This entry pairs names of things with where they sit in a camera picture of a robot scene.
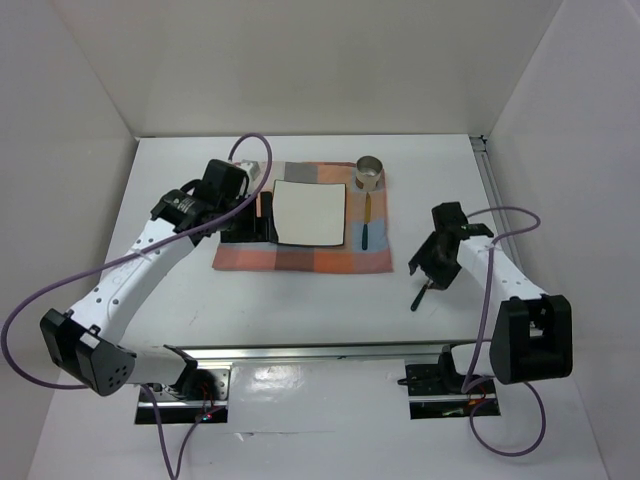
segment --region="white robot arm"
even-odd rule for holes
[[[493,249],[491,306],[498,317],[491,342],[483,344],[481,370],[475,373],[495,376],[504,384],[569,375],[571,306],[566,298],[548,295],[531,282],[499,245],[492,244],[493,233],[486,225],[469,224],[460,203],[443,203],[432,214],[435,231],[409,262],[411,274],[420,267],[432,288],[445,290],[461,269],[484,286]],[[459,377],[450,383],[461,385],[474,346],[448,345],[443,350],[440,364],[447,366],[445,374]],[[490,362],[482,362],[487,346]]]
[[[184,352],[167,345],[132,352],[119,342],[135,313],[173,266],[202,238],[216,230],[235,228],[236,219],[241,221],[242,217],[216,229],[205,227],[157,248],[149,247],[227,213],[242,201],[250,183],[245,168],[211,160],[202,180],[164,195],[127,252],[132,259],[107,273],[65,313],[51,309],[42,318],[40,329],[53,362],[102,396],[127,383],[163,384],[185,397],[197,392],[208,374],[199,371],[197,362]],[[245,210],[252,214],[251,208]]]

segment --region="metal cup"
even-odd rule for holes
[[[382,175],[382,162],[376,157],[362,157],[356,162],[356,186],[365,192],[375,190]]]

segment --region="white wall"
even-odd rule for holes
[[[46,0],[0,2],[0,318],[36,289],[104,258],[135,141]],[[57,377],[38,323],[87,288],[67,287],[19,317],[10,345]],[[51,392],[0,361],[0,476],[25,478]]]
[[[572,302],[576,378],[612,479],[636,478],[640,342],[640,21],[626,0],[565,0],[489,155],[507,204],[542,228],[528,273]],[[519,226],[527,219],[511,217]]]
[[[488,133],[559,0],[53,0],[134,133]]]

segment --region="checkered cloth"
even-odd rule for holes
[[[265,164],[260,164],[264,172]],[[233,243],[218,246],[216,270],[293,270],[316,273],[382,273],[393,271],[387,241],[387,189],[384,172],[371,196],[368,249],[362,250],[366,193],[356,186],[353,163],[274,162],[264,190],[276,180],[347,185],[345,242],[339,247],[296,247],[273,243]],[[257,184],[261,175],[255,180]]]

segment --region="purple cable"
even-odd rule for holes
[[[489,249],[489,265],[487,267],[487,281],[486,281],[485,290],[484,290],[484,301],[482,303],[482,315],[480,317],[480,327],[478,328],[478,337],[476,339],[476,346],[473,350],[473,356],[471,357],[471,363],[469,364],[469,369],[467,370],[467,374],[465,375],[464,382],[462,383],[462,393],[467,393],[477,385],[480,385],[481,383],[491,380],[491,377],[480,377],[476,380],[471,381],[471,377],[473,376],[473,372],[476,368],[476,365],[478,364],[478,358],[480,357],[480,350],[482,348],[482,343],[485,341],[484,332],[487,328],[487,317],[489,316],[489,305],[491,303],[491,285],[493,283],[493,261],[494,261],[494,250],[495,250],[493,247],[495,247],[495,245],[497,245],[497,243],[500,240],[503,240],[507,237],[513,237],[515,235],[520,235],[522,233],[527,233],[532,230],[535,230],[540,226],[540,223],[541,223],[540,217],[538,215],[520,207],[485,208],[484,210],[478,210],[477,212],[473,212],[472,214],[468,215],[468,218],[474,217],[476,215],[480,215],[481,213],[495,212],[498,210],[508,210],[508,211],[526,213],[527,215],[534,218],[535,224],[526,228],[522,228],[520,230],[505,232],[503,234],[498,235],[496,238],[494,238],[491,241],[492,248]],[[538,438],[536,439],[536,441],[530,447],[527,447],[524,450],[521,450],[519,452],[504,452],[502,450],[498,450],[497,448],[492,447],[480,437],[474,425],[474,416],[478,408],[480,408],[481,406],[483,406],[488,402],[482,402],[476,405],[474,409],[471,411],[471,414],[469,415],[469,423],[471,424],[471,431],[473,432],[473,435],[476,437],[476,440],[478,440],[478,442],[480,442],[480,444],[483,447],[485,447],[490,452],[495,453],[496,455],[501,455],[503,457],[522,457],[524,455],[528,455],[529,453],[533,452],[536,448],[538,448],[538,446],[540,446],[540,444],[542,443],[542,440],[544,439],[545,433],[547,431],[547,415],[544,410],[544,404],[542,403],[542,398],[540,398],[540,395],[530,383],[524,382],[524,384],[529,390],[533,392],[533,395],[536,397],[536,401],[538,402],[538,406],[540,407],[540,416],[542,419],[540,434],[538,435]]]
[[[233,147],[231,148],[231,151],[229,152],[229,161],[233,160],[233,155],[235,154],[236,150],[238,149],[238,147],[240,146],[240,144],[242,142],[244,142],[247,138],[257,138],[258,140],[260,140],[262,143],[264,143],[265,148],[267,149],[267,168],[266,171],[264,173],[264,176],[262,178],[262,181],[260,182],[260,184],[258,185],[258,187],[255,189],[255,191],[249,195],[249,197],[247,197],[242,203],[240,203],[240,205],[238,205],[236,208],[234,208],[233,210],[225,213],[224,215],[216,218],[215,220],[212,220],[210,222],[207,222],[205,224],[202,224],[198,227],[195,228],[191,228],[189,230],[185,230],[182,233],[179,233],[177,235],[174,235],[172,237],[169,238],[165,238],[164,240],[154,243],[153,245],[149,245],[146,248],[143,248],[142,250],[140,250],[141,254],[145,254],[145,253],[149,253],[152,252],[160,247],[164,247],[165,245],[171,243],[171,242],[175,242],[176,240],[179,240],[181,238],[184,238],[186,236],[189,235],[193,235],[194,233],[198,233],[202,230],[206,230],[208,228],[212,228],[212,227],[216,227],[218,225],[220,225],[221,223],[226,222],[227,220],[229,220],[230,218],[234,217],[235,215],[237,215],[238,213],[240,213],[240,211],[242,211],[244,208],[246,208],[257,196],[258,193],[260,193],[260,190],[262,190],[262,188],[264,187],[264,185],[267,183],[267,179],[269,178],[269,173],[271,172],[271,165],[273,163],[273,152],[271,150],[271,145],[269,144],[269,142],[267,141],[267,139],[259,134],[259,133],[247,133],[245,135],[242,135],[238,140],[236,140],[236,143],[233,145]],[[86,272],[81,272],[81,273],[77,273],[75,275],[72,275],[70,277],[64,278],[62,280],[59,280],[55,283],[52,283],[51,285],[44,287],[40,290],[38,290],[37,292],[31,294],[29,297],[27,297],[26,299],[24,299],[7,317],[7,320],[5,321],[4,325],[2,326],[2,333],[0,334],[0,347],[2,347],[2,355],[4,356],[5,360],[7,361],[7,364],[13,369],[14,372],[16,372],[18,375],[20,375],[22,378],[24,378],[25,380],[34,383],[40,387],[45,387],[45,388],[54,388],[57,390],[81,390],[85,387],[84,385],[58,385],[55,383],[50,383],[50,382],[45,382],[44,380],[40,380],[39,378],[36,378],[34,376],[32,376],[31,374],[25,372],[15,361],[15,359],[11,356],[11,352],[9,351],[9,343],[8,343],[8,334],[9,334],[9,327],[11,327],[11,324],[14,322],[14,320],[16,319],[16,317],[20,314],[20,312],[22,310],[25,309],[25,307],[27,305],[29,305],[31,302],[33,302],[34,300],[36,300],[37,298],[41,297],[42,295],[49,293],[57,288],[63,287],[65,285],[68,285],[69,283],[73,283],[77,280],[89,277],[91,275],[95,275],[96,273],[100,273],[103,270],[107,270],[108,268],[113,268],[116,267],[118,265],[122,265],[123,263],[128,262],[129,260],[133,260],[134,258],[137,258],[138,256],[140,256],[140,254],[138,253],[132,253],[130,255],[125,255],[124,257],[120,257],[117,258],[115,260],[112,260],[110,262],[105,263],[104,265],[100,266],[100,267],[96,267],[96,268],[92,268],[91,270],[87,270]]]
[[[491,377],[483,377],[478,380],[482,380],[483,382],[486,382],[487,380],[491,380]],[[482,383],[482,382],[479,382],[478,380],[476,380],[477,383],[476,382],[473,382],[473,383],[476,383],[476,385]],[[492,447],[487,442],[485,442],[482,439],[482,437],[480,437],[480,434],[478,434],[478,431],[476,430],[476,426],[474,424],[474,417],[476,415],[476,411],[479,408],[483,407],[484,405],[488,404],[489,401],[478,403],[475,407],[473,407],[473,410],[471,410],[471,413],[469,414],[469,423],[471,424],[471,431],[473,432],[473,436],[476,437],[476,440],[478,440],[478,442],[480,442],[480,445],[482,445],[484,448],[486,448],[490,452],[495,453],[496,455],[501,455],[503,457],[512,457],[512,458],[528,455],[540,446],[540,444],[542,443],[542,440],[544,439],[545,433],[547,433],[547,414],[544,411],[544,403],[542,403],[542,398],[540,398],[540,394],[537,392],[537,390],[533,388],[533,385],[531,385],[529,382],[523,382],[523,383],[529,390],[533,392],[534,397],[536,397],[536,401],[538,402],[538,407],[540,407],[540,419],[542,420],[542,426],[540,427],[540,433],[538,434],[538,438],[536,438],[536,441],[533,442],[530,447],[525,448],[524,450],[521,450],[519,452],[504,452],[502,450],[498,450],[495,447]]]
[[[182,445],[180,445],[180,453],[178,453],[178,466],[176,468],[176,472],[173,473],[173,467],[171,466],[171,460],[169,459],[169,453],[167,452],[167,444],[165,443],[165,439],[164,439],[164,430],[162,429],[162,417],[160,416],[160,408],[158,408],[158,402],[156,401],[156,397],[153,395],[153,392],[147,385],[141,385],[140,387],[142,388],[142,391],[147,396],[147,398],[151,401],[151,405],[153,405],[153,415],[156,419],[156,425],[158,426],[158,440],[160,441],[160,450],[162,450],[162,458],[164,459],[164,464],[167,467],[167,473],[169,474],[169,478],[171,480],[178,480],[178,477],[180,476],[180,468],[182,468],[182,456],[184,455],[184,449],[187,446],[187,441],[189,440],[189,437],[194,432],[196,427],[200,425],[200,423],[204,419],[204,415],[200,416],[199,418],[196,418],[196,421],[193,423],[193,425],[191,425],[191,427],[189,427],[189,430],[187,430],[187,434],[182,439]],[[206,412],[206,415],[213,412],[217,412],[222,408],[224,407],[214,407],[208,412]]]

